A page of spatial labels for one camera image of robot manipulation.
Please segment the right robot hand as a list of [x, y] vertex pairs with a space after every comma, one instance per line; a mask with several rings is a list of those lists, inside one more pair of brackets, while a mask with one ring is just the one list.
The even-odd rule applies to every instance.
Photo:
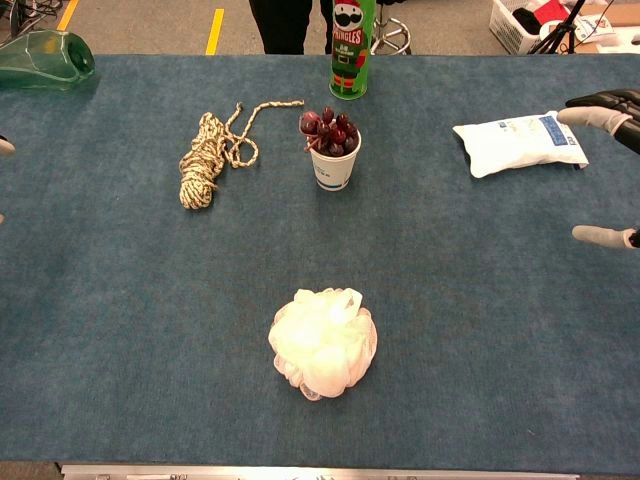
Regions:
[[[570, 99], [557, 119], [566, 125], [591, 126], [608, 132], [616, 141], [639, 153], [639, 90], [617, 89]], [[639, 230], [613, 230], [577, 225], [576, 240], [608, 248], [639, 248]]]

